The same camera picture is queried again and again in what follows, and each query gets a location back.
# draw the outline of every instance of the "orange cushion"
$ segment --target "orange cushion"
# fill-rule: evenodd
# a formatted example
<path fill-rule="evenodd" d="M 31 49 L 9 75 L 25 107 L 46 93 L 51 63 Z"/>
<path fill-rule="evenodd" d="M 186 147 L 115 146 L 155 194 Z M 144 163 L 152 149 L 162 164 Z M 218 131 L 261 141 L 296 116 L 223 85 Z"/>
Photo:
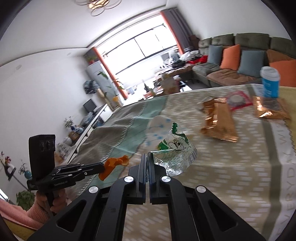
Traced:
<path fill-rule="evenodd" d="M 241 50 L 240 45 L 231 46 L 223 51 L 223 59 L 220 68 L 232 69 L 237 71 L 240 64 Z"/>
<path fill-rule="evenodd" d="M 269 63 L 281 75 L 280 86 L 296 87 L 296 60 Z"/>
<path fill-rule="evenodd" d="M 268 57 L 269 63 L 283 61 L 283 60 L 294 60 L 294 58 L 286 54 L 283 54 L 271 49 L 267 50 L 267 57 Z"/>

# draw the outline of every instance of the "gray sofa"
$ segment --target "gray sofa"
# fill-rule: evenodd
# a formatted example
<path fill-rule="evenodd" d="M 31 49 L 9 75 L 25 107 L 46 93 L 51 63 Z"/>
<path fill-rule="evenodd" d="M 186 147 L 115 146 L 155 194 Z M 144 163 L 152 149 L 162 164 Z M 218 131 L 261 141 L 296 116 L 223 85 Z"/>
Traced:
<path fill-rule="evenodd" d="M 264 51 L 264 66 L 269 66 L 266 54 L 268 49 L 296 58 L 296 46 L 291 40 L 278 37 L 271 38 L 268 34 L 261 33 L 243 33 L 236 36 L 227 34 L 204 39 L 199 42 L 199 51 L 202 55 L 208 55 L 210 45 L 223 45 L 227 48 L 227 46 L 236 44 L 240 44 L 242 50 Z M 192 71 L 194 79 L 209 87 L 261 83 L 261 79 L 238 74 L 234 70 L 221 69 L 220 66 L 210 63 L 198 64 L 192 68 Z"/>

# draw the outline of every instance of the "human hand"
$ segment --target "human hand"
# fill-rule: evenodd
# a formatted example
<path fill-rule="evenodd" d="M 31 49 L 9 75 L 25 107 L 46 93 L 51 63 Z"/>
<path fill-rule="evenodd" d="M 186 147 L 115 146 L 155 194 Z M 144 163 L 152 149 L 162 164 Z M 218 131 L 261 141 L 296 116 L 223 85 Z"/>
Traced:
<path fill-rule="evenodd" d="M 56 197 L 52 204 L 53 206 L 50 208 L 50 211 L 54 212 L 54 213 L 58 213 L 60 212 L 64 207 L 67 206 L 67 202 L 66 202 L 66 198 L 67 198 L 67 194 L 65 192 L 65 189 L 60 189 L 58 191 L 58 197 Z M 43 208 L 45 208 L 45 202 L 47 202 L 47 197 L 40 193 L 39 191 L 36 192 L 36 201 L 37 203 Z"/>

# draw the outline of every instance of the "green snack wrapper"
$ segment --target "green snack wrapper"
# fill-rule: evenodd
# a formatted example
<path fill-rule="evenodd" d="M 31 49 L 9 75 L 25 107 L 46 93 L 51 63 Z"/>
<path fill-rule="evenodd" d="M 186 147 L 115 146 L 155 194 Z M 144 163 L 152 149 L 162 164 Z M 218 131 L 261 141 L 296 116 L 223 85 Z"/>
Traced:
<path fill-rule="evenodd" d="M 181 174 L 197 157 L 197 149 L 184 133 L 178 132 L 177 123 L 173 123 L 168 136 L 155 149 L 151 152 L 154 163 L 165 167 L 168 176 Z"/>

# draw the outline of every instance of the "brown seat cushion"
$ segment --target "brown seat cushion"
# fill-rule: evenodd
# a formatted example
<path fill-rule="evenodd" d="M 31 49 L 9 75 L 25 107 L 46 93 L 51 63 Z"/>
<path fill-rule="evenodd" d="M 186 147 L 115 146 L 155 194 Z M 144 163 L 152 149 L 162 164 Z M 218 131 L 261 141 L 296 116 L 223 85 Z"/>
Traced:
<path fill-rule="evenodd" d="M 222 86 L 244 85 L 256 80 L 255 77 L 238 74 L 236 71 L 231 69 L 222 69 L 211 73 L 207 76 L 207 78 Z"/>

